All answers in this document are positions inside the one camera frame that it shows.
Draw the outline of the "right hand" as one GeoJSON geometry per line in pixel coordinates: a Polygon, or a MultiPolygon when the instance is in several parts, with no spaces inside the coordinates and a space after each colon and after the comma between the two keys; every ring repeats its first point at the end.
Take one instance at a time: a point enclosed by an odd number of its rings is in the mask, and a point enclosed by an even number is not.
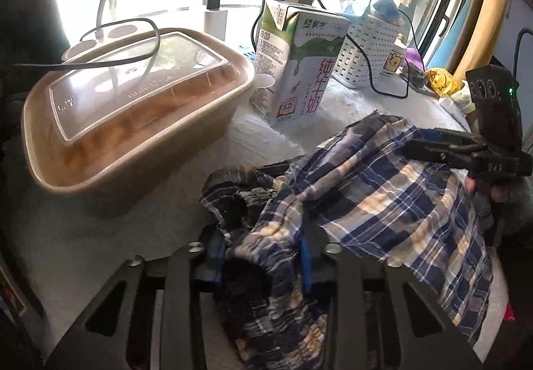
{"type": "Polygon", "coordinates": [[[475,180],[470,176],[464,179],[464,186],[472,199],[472,206],[482,231],[497,225],[505,213],[512,212],[522,202],[523,191],[520,184],[520,180],[492,185],[489,181],[475,180]]]}

